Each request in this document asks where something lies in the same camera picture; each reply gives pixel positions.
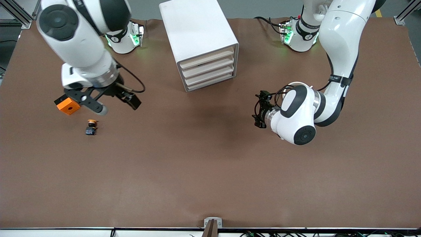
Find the white robotic arm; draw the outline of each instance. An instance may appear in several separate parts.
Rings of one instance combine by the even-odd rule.
[[[333,0],[329,3],[328,10],[323,12],[326,3],[329,2],[304,1],[301,19],[295,22],[296,31],[292,30],[293,33],[286,36],[290,37],[289,46],[292,49],[296,47],[296,51],[308,50],[314,40],[310,37],[305,40],[310,33],[308,26],[311,27],[307,22],[312,22],[312,26],[316,27],[315,23],[324,16],[318,33],[332,68],[325,92],[316,91],[306,85],[285,87],[289,91],[279,107],[270,104],[271,97],[279,93],[261,91],[257,95],[261,108],[259,114],[253,116],[255,125],[262,128],[269,125],[280,138],[296,145],[304,145],[313,140],[316,135],[314,125],[324,127],[339,117],[357,63],[362,30],[370,17],[375,0]]]
[[[139,99],[123,86],[117,64],[104,48],[99,35],[122,31],[130,24],[131,10],[125,0],[43,0],[38,30],[47,44],[65,62],[61,81],[68,97],[98,114],[107,109],[97,101],[102,95],[116,96],[133,109]],[[98,96],[91,97],[97,90]]]

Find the brown tabletop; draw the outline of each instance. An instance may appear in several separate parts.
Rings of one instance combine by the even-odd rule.
[[[421,70],[407,29],[369,20],[341,116],[294,146],[253,125],[254,95],[321,88],[325,52],[293,52],[256,19],[229,23],[237,77],[186,93],[162,21],[147,21],[144,47],[114,54],[145,82],[143,103],[104,97],[103,117],[55,107],[62,61],[35,25],[23,30],[0,87],[0,227],[193,227],[208,216],[225,227],[419,227]]]

